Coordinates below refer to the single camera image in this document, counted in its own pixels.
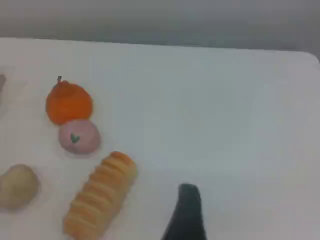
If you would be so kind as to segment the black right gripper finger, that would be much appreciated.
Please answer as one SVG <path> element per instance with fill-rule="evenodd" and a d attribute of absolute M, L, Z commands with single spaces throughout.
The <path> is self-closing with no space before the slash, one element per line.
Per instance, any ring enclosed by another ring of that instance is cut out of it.
<path fill-rule="evenodd" d="M 182 183 L 170 221 L 162 236 L 163 240 L 206 240 L 202 200 L 198 187 Z"/>

